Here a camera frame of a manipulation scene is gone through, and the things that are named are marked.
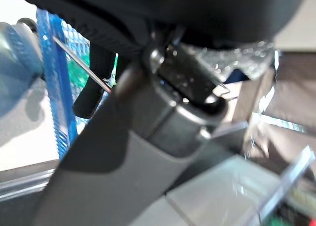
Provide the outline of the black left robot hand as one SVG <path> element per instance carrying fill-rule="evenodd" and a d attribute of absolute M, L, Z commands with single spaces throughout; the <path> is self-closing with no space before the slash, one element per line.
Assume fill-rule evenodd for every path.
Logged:
<path fill-rule="evenodd" d="M 203 151 L 227 113 L 185 46 L 270 42 L 303 0 L 26 0 L 128 59 L 44 190 L 35 226 L 126 226 Z"/>

